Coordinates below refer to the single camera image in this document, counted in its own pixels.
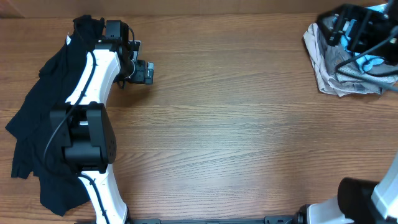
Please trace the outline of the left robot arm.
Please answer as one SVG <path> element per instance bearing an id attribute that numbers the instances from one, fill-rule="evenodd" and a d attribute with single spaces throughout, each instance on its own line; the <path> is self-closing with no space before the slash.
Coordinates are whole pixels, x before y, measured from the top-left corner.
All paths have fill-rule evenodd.
<path id="1" fill-rule="evenodd" d="M 86 55 L 86 65 L 72 94 L 50 111 L 54 143 L 62 162 L 78 178 L 93 204 L 95 223 L 131 223 L 113 171 L 116 136 L 106 111 L 112 84 L 151 85 L 154 64 L 139 60 L 141 41 L 120 20 L 108 20 L 105 33 Z"/>

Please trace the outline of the light blue printed t-shirt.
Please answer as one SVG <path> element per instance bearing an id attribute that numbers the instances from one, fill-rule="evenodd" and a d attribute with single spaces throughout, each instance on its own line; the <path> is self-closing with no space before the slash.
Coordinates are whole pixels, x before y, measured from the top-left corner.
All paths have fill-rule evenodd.
<path id="1" fill-rule="evenodd" d="M 331 11 L 332 25 L 326 26 L 326 42 L 341 44 L 347 51 L 381 58 L 392 63 L 395 44 L 384 42 L 397 22 L 389 15 L 388 5 L 362 7 L 343 4 Z"/>

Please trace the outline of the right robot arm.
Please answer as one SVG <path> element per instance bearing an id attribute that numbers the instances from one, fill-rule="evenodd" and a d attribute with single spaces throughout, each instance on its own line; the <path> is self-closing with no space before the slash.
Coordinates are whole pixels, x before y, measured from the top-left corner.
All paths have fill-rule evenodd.
<path id="1" fill-rule="evenodd" d="M 397 91 L 397 1 L 342 4 L 318 15 L 303 40 L 320 92 Z M 302 206 L 293 223 L 397 223 L 397 159 L 380 182 L 344 178 L 335 197 Z"/>

